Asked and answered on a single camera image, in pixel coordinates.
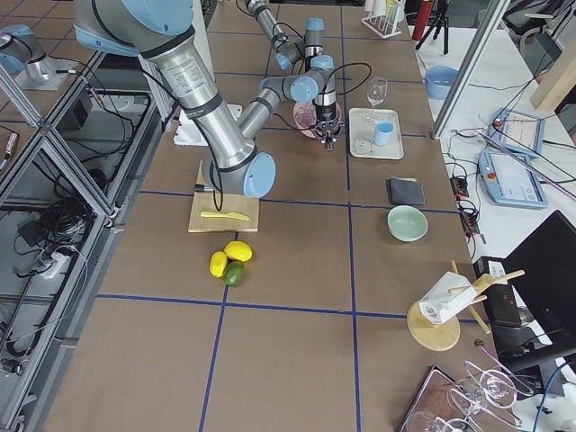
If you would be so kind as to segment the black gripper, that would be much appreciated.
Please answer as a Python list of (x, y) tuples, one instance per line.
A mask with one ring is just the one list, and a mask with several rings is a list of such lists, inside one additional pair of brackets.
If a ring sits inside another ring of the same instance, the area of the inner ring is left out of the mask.
[(345, 125), (342, 120), (341, 107), (338, 102), (330, 105), (313, 102), (312, 107), (314, 120), (310, 126), (310, 131), (317, 140), (325, 143), (327, 151), (333, 151)]

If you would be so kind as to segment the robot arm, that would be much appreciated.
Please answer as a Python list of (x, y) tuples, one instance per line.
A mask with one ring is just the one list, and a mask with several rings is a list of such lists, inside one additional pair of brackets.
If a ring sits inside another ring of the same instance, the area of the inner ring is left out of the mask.
[(321, 18), (306, 22), (305, 33), (297, 41), (290, 41), (283, 25), (273, 16), (267, 1), (246, 0), (247, 13), (260, 25), (275, 51), (275, 60), (281, 70), (292, 69), (299, 61), (304, 71), (311, 69), (312, 60), (325, 55), (324, 30)]
[(343, 123), (337, 115), (335, 67), (323, 47), (324, 22), (307, 21), (304, 36), (291, 42), (265, 1), (247, 1), (247, 12), (271, 41), (281, 69), (302, 61), (304, 73), (261, 81), (257, 96), (234, 118), (214, 78), (194, 46), (194, 6), (190, 1), (76, 1), (75, 31), (84, 46), (155, 64), (187, 119), (207, 142), (202, 176), (216, 208), (224, 194), (261, 198), (272, 188), (273, 157), (257, 149), (255, 136), (281, 102), (311, 103), (314, 137), (332, 149)]

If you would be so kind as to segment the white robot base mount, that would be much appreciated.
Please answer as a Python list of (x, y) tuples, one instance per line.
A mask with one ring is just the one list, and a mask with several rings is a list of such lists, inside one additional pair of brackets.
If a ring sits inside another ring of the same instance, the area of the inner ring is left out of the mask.
[(178, 124), (174, 136), (174, 143), (177, 146), (207, 146), (206, 139), (195, 123), (186, 116), (183, 108), (180, 109), (177, 121)]

